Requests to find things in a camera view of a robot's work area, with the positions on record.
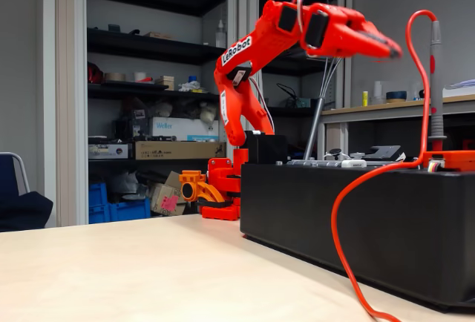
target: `blue crate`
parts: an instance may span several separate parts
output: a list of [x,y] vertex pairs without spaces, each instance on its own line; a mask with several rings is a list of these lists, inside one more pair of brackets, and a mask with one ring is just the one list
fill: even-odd
[[107,223],[111,221],[109,205],[89,207],[89,224]]
[[107,191],[104,183],[89,185],[89,207],[107,205]]
[[150,200],[109,203],[111,208],[111,222],[120,220],[141,220],[150,217]]

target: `white table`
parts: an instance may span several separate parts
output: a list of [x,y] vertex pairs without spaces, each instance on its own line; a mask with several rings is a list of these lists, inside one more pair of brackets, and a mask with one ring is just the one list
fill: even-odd
[[[348,279],[199,215],[0,234],[0,321],[373,321]],[[474,321],[362,286],[404,322]]]

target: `black chair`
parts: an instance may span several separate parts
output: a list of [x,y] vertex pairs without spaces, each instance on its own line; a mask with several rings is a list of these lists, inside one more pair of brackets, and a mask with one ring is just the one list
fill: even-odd
[[[23,186],[16,179],[19,164]],[[23,160],[13,153],[0,153],[0,232],[41,229],[48,221],[53,203],[38,192],[30,192]]]

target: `pink sticker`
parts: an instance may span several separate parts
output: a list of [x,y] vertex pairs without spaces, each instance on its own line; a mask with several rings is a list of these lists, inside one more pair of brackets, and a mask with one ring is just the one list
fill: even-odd
[[175,208],[177,207],[177,203],[178,203],[178,196],[171,196],[171,198],[164,196],[160,207],[162,207],[163,209],[166,209],[167,211],[174,211]]

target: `white cable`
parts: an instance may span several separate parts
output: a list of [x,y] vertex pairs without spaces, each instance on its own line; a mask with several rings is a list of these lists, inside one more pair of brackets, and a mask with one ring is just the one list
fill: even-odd
[[304,22],[302,21],[302,3],[304,3],[304,0],[292,0],[292,3],[297,3],[297,22],[298,22],[298,27],[300,28],[300,32],[304,32]]
[[[332,70],[332,66],[333,66],[333,63],[335,62],[335,58],[333,57],[332,58],[332,61],[330,63],[330,67],[328,68],[328,76],[330,75],[330,72]],[[328,76],[325,77],[325,74],[327,73],[327,62],[325,62],[325,71],[324,71],[324,79],[323,79],[323,82],[321,83],[321,88],[320,88],[320,97],[325,97],[325,92],[327,91],[327,89],[325,88],[325,85],[327,83],[327,80],[328,80]]]
[[249,80],[252,82],[252,84],[254,85],[256,91],[258,92],[259,99],[261,100],[261,103],[263,104],[264,109],[267,112],[267,116],[269,117],[269,121],[270,121],[270,125],[272,126],[272,130],[275,132],[274,121],[272,120],[272,116],[270,115],[269,109],[266,106],[266,101],[264,101],[264,97],[262,96],[262,93],[261,93],[261,90],[258,86],[258,83],[252,77],[249,77]]
[[321,79],[320,97],[321,97],[321,92],[324,89],[324,85],[325,85],[325,76],[327,75],[327,65],[328,65],[328,58],[325,59],[325,70],[324,70],[324,77],[323,79]]
[[338,61],[336,62],[336,65],[335,67],[332,69],[332,72],[330,72],[328,78],[327,78],[327,82],[325,83],[325,88],[324,88],[324,92],[323,92],[323,97],[325,97],[327,95],[327,89],[328,89],[328,86],[330,84],[330,80],[332,79],[332,76],[333,76],[333,73],[335,72],[336,68],[338,67],[338,64],[340,63],[340,61],[342,60],[343,58],[340,57],[338,58]]

